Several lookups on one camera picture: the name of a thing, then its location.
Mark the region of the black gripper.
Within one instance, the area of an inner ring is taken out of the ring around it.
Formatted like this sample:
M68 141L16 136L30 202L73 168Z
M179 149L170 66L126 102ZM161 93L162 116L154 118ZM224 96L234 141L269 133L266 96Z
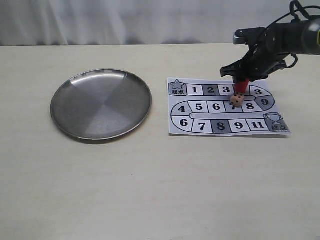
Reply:
M273 72L287 67L277 65L288 55L309 55L306 44L309 24L309 21L273 23L265 28L255 44L248 45L249 51L241 60L223 66L220 76L231 76L234 83L265 80Z

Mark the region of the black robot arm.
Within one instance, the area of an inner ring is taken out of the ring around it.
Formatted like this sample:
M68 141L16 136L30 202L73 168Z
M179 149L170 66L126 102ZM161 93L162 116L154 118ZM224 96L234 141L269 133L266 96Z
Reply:
M220 75L232 76L234 83L264 80L278 70L293 68L297 55L320 54L320 20L239 29L233 44L247 45L249 51L242 59L222 67Z

